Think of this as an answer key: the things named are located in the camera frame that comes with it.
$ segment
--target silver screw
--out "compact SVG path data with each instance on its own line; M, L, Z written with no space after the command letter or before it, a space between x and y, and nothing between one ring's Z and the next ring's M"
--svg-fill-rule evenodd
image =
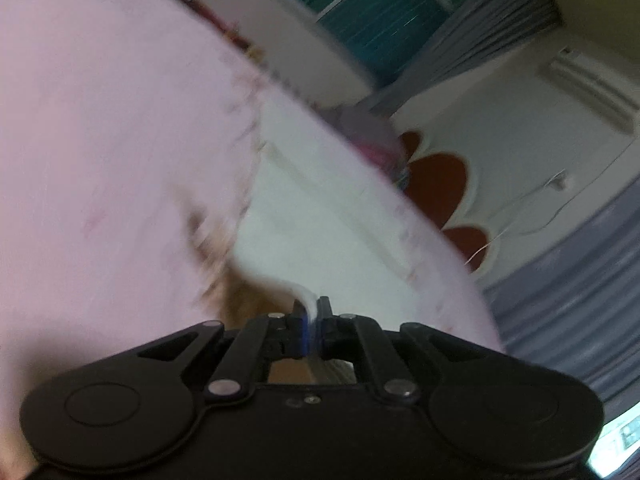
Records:
M242 389L242 386L233 379L218 379L217 381L209 383L207 389L214 395L228 397L238 393Z
M406 379L391 379L385 383L385 391L388 394L398 397L409 397L418 389L411 381Z
M322 402L322 399L317 395L308 395L305 397L305 402L307 404L320 404Z

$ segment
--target black mechanical arm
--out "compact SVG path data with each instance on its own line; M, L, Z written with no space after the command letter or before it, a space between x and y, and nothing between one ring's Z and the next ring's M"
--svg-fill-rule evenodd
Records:
M386 332L318 301L208 321L62 374L20 412L30 480L592 479L603 423L582 383L418 323ZM355 384L267 384L283 358Z

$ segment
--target gray curtain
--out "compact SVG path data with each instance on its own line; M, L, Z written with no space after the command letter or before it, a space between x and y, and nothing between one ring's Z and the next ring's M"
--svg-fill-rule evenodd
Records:
M485 291L509 354L588 384L607 421L640 401L640 179Z
M362 103L373 112L391 115L414 95L560 23L553 0L467 0L394 83Z

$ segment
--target white air conditioner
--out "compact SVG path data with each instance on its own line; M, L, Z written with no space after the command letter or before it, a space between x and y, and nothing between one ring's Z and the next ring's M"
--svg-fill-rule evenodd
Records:
M620 72L567 47L553 58L548 74L625 133L640 132L640 87Z

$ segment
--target brown object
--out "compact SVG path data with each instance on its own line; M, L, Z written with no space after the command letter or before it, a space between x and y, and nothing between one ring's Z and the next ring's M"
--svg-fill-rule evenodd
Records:
M422 142L422 134L414 130L409 130L400 136L400 142L402 142L402 145L404 146L406 160L409 160L415 153L415 150L418 149L418 146L420 146L420 143Z
M466 189L466 165L452 153L435 153L409 164L411 177L404 194L442 229Z
M478 267L480 267L486 256L487 248L485 245L487 245L489 241L486 233L477 227L461 226L444 229L442 234L458 248L465 261L471 258L481 247L484 247L484 249L476 254L469 262L471 270L478 270Z

